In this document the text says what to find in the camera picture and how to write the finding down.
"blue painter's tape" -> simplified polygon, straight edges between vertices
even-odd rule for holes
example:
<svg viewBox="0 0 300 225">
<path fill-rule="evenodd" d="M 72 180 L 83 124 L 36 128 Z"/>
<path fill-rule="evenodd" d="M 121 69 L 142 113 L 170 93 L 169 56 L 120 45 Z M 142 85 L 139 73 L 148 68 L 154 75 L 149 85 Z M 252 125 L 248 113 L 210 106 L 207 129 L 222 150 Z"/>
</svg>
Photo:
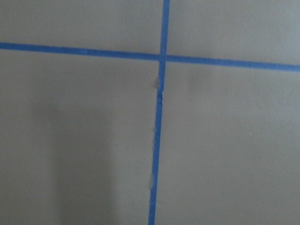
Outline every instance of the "blue painter's tape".
<svg viewBox="0 0 300 225">
<path fill-rule="evenodd" d="M 297 71 L 297 72 L 300 71 L 299 65 L 268 63 L 268 62 L 223 60 L 223 59 L 198 58 L 198 57 L 176 56 L 176 55 L 168 55 L 166 57 L 166 60 L 168 62 L 195 63 L 195 64 L 225 66 L 225 67 L 243 67 L 243 68 Z"/>
<path fill-rule="evenodd" d="M 135 59 L 135 60 L 158 61 L 160 59 L 160 56 L 158 54 L 147 54 L 147 53 L 138 53 L 138 52 L 118 52 L 118 51 L 108 51 L 108 50 L 57 47 L 57 46 L 46 46 L 46 45 L 14 44 L 14 43 L 3 43 L 3 42 L 0 42 L 0 49 L 29 51 L 29 52 L 43 52 L 43 53 L 72 54 L 72 55 L 88 55 L 88 56 L 124 58 L 124 59 Z"/>
<path fill-rule="evenodd" d="M 161 39 L 160 39 L 160 57 L 159 57 L 159 68 L 158 68 L 159 87 L 157 89 L 154 148 L 153 148 L 153 162 L 152 162 L 153 179 L 152 179 L 152 188 L 150 193 L 148 225 L 154 225 L 155 223 L 156 196 L 157 196 L 157 187 L 158 187 L 158 163 L 159 163 L 159 150 L 160 150 L 161 123 L 162 123 L 162 115 L 163 115 L 163 100 L 164 100 L 163 94 L 164 94 L 164 84 L 165 84 L 165 63 L 166 63 L 167 42 L 168 42 L 169 12 L 170 12 L 170 0 L 164 0 Z"/>
</svg>

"blue tape strip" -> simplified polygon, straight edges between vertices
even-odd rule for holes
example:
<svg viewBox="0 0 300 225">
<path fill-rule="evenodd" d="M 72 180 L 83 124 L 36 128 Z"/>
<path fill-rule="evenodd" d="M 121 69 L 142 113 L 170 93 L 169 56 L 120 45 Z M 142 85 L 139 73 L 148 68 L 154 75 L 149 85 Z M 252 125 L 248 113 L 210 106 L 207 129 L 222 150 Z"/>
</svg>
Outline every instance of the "blue tape strip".
<svg viewBox="0 0 300 225">
<path fill-rule="evenodd" d="M 298 66 L 298 65 L 267 63 L 267 62 L 210 59 L 210 58 L 198 58 L 198 57 L 176 56 L 176 55 L 168 55 L 166 57 L 166 60 L 168 62 L 195 63 L 195 64 L 226 66 L 226 67 L 243 67 L 243 68 L 268 69 L 268 70 L 300 71 L 300 66 Z"/>
<path fill-rule="evenodd" d="M 153 162 L 152 162 L 152 188 L 150 193 L 148 225 L 154 225 L 155 223 L 156 196 L 157 196 L 157 187 L 158 187 L 160 134 L 161 134 L 161 122 L 162 122 L 162 114 L 163 114 L 163 94 L 164 94 L 164 84 L 165 84 L 165 63 L 166 63 L 167 42 L 168 42 L 169 11 L 170 11 L 170 0 L 164 0 L 163 19 L 162 19 L 162 28 L 161 28 L 161 38 L 160 38 L 160 58 L 159 58 L 159 68 L 158 68 L 159 87 L 157 89 L 157 101 L 156 101 L 155 133 L 154 133 L 154 148 L 153 148 Z"/>
<path fill-rule="evenodd" d="M 29 52 L 43 52 L 43 53 L 60 53 L 60 54 L 72 54 L 72 55 L 88 55 L 98 57 L 113 57 L 135 60 L 156 60 L 158 61 L 160 56 L 158 54 L 147 54 L 137 52 L 118 52 L 107 50 L 95 50 L 87 48 L 70 48 L 70 47 L 57 47 L 46 45 L 27 45 L 27 44 L 14 44 L 0 42 L 0 49 L 29 51 Z"/>
</svg>

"horizontal blue tape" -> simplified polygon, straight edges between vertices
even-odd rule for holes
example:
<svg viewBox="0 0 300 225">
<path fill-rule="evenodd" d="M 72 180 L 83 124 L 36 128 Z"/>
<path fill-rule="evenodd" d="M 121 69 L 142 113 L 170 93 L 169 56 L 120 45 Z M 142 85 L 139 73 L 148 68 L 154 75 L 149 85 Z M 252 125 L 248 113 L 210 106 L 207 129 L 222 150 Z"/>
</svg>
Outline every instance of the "horizontal blue tape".
<svg viewBox="0 0 300 225">
<path fill-rule="evenodd" d="M 278 63 L 268 63 L 268 62 L 223 60 L 223 59 L 188 57 L 188 56 L 177 56 L 177 55 L 167 55 L 166 60 L 168 62 L 195 63 L 195 64 L 226 66 L 226 67 L 244 67 L 244 68 L 297 71 L 297 72 L 300 71 L 300 66 L 298 65 L 278 64 Z"/>
<path fill-rule="evenodd" d="M 43 52 L 43 53 L 88 55 L 88 56 L 98 56 L 98 57 L 113 57 L 113 58 L 135 59 L 135 60 L 156 60 L 156 61 L 159 60 L 158 54 L 118 52 L 118 51 L 108 51 L 108 50 L 57 47 L 57 46 L 46 46 L 46 45 L 14 44 L 14 43 L 3 43 L 3 42 L 0 42 L 0 49 L 29 51 L 29 52 Z"/>
</svg>

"vertical blue tape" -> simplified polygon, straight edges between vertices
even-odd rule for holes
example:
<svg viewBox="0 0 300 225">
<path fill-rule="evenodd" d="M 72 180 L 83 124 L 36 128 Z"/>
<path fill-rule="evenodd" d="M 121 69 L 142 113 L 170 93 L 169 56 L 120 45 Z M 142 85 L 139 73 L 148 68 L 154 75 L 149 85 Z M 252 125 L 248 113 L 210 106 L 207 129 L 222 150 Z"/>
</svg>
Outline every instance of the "vertical blue tape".
<svg viewBox="0 0 300 225">
<path fill-rule="evenodd" d="M 163 114 L 163 94 L 164 94 L 164 83 L 165 83 L 165 63 L 166 63 L 167 42 L 168 42 L 169 11 L 170 11 L 170 0 L 164 0 L 161 39 L 160 39 L 160 57 L 159 57 L 159 68 L 158 68 L 159 87 L 157 90 L 157 100 L 156 100 L 155 134 L 154 134 L 154 148 L 153 148 L 153 162 L 152 162 L 153 179 L 152 179 L 152 188 L 150 193 L 148 225 L 154 225 L 155 223 L 156 196 L 157 196 L 157 187 L 158 187 L 160 134 L 161 134 L 161 122 L 162 122 L 162 114 Z"/>
</svg>

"wall surface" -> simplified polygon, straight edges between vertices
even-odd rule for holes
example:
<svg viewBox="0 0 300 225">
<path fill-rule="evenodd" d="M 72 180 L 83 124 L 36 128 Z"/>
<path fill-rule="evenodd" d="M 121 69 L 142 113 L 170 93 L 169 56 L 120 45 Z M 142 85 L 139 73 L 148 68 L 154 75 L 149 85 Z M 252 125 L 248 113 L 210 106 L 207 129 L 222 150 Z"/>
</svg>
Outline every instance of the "wall surface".
<svg viewBox="0 0 300 225">
<path fill-rule="evenodd" d="M 298 225 L 299 11 L 0 0 L 0 224 Z"/>
</svg>

